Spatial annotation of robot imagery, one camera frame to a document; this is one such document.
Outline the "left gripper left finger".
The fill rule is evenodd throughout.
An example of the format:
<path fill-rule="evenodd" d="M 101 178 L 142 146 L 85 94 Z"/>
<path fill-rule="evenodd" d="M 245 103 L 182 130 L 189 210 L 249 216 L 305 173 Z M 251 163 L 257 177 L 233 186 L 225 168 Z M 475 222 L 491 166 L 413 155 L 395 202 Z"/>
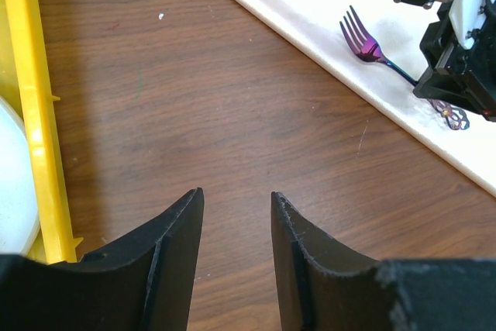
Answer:
<path fill-rule="evenodd" d="M 196 188 L 77 263 L 3 254 L 1 328 L 187 329 L 203 212 Z"/>

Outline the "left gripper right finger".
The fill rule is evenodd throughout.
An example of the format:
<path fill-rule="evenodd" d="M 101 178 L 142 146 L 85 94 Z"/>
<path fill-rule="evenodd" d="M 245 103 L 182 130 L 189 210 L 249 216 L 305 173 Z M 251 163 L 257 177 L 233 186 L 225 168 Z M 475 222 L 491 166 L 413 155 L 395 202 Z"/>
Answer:
<path fill-rule="evenodd" d="M 271 196 L 284 330 L 493 330 L 492 258 L 374 260 Z"/>

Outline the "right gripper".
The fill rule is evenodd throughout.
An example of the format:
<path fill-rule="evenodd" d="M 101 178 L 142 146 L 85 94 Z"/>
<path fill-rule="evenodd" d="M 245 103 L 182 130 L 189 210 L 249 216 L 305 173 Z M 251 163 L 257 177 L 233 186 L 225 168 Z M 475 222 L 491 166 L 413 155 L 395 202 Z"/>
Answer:
<path fill-rule="evenodd" d="M 495 5 L 479 8 L 486 19 L 469 32 L 474 45 L 466 50 L 450 22 L 451 3 L 440 6 L 439 20 L 429 24 L 420 42 L 428 67 L 413 93 L 436 99 L 495 121 Z"/>

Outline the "iridescent purple fork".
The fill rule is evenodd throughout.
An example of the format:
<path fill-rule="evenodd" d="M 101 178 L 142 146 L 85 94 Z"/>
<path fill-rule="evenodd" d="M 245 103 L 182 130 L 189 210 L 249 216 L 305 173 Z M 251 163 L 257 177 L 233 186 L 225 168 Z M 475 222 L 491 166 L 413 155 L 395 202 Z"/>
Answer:
<path fill-rule="evenodd" d="M 383 64 L 402 76 L 411 86 L 416 87 L 418 85 L 417 80 L 385 56 L 380 44 L 367 31 L 353 6 L 350 6 L 350 10 L 346 12 L 339 25 L 348 47 L 356 57 L 366 63 Z M 463 109 L 439 99 L 427 98 L 427 101 L 446 121 L 451 130 L 470 128 L 470 121 Z"/>

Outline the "peach cloth napkin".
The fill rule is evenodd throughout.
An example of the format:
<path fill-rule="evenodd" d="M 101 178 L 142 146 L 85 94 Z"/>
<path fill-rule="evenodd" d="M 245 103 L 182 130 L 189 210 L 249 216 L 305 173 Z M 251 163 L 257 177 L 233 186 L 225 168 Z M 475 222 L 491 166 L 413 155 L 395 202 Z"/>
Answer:
<path fill-rule="evenodd" d="M 356 58 L 342 35 L 346 10 L 354 8 L 386 56 L 414 78 L 427 63 L 420 40 L 435 10 L 393 0 L 236 0 L 330 74 L 417 140 L 489 192 L 495 190 L 495 125 L 469 114 L 466 130 L 452 130 L 391 69 Z"/>

